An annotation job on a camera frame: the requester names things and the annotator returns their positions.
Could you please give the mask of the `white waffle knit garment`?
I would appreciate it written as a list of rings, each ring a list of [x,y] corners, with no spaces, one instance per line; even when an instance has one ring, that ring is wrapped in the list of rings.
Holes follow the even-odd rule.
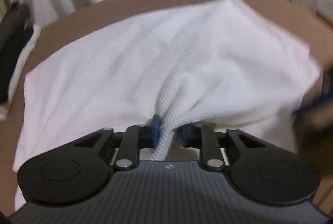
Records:
[[[116,22],[61,48],[25,76],[13,171],[101,128],[162,117],[164,160],[177,127],[240,127],[294,151],[289,113],[321,73],[309,46],[243,0],[212,0]]]

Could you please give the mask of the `folded cream garment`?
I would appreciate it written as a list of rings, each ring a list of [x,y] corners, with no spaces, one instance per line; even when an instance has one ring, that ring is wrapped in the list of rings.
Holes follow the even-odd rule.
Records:
[[[14,69],[14,73],[13,73],[12,78],[9,83],[9,89],[8,89],[9,102],[12,102],[12,100],[14,98],[23,68],[26,64],[26,61],[28,60],[28,58],[30,56],[30,53],[37,45],[37,41],[38,41],[38,38],[41,33],[41,27],[38,24],[34,24],[33,29],[34,29],[34,32],[31,36],[31,38],[29,39],[29,41],[27,42],[27,44],[25,45],[25,47],[23,48],[23,50],[21,51],[21,53],[18,57],[16,66]]]

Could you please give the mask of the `folded dark brown garment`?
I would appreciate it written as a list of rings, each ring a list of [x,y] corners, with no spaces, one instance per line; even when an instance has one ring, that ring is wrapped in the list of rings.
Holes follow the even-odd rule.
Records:
[[[33,35],[30,9],[15,1],[1,20],[1,103],[9,100],[9,85],[20,53]]]

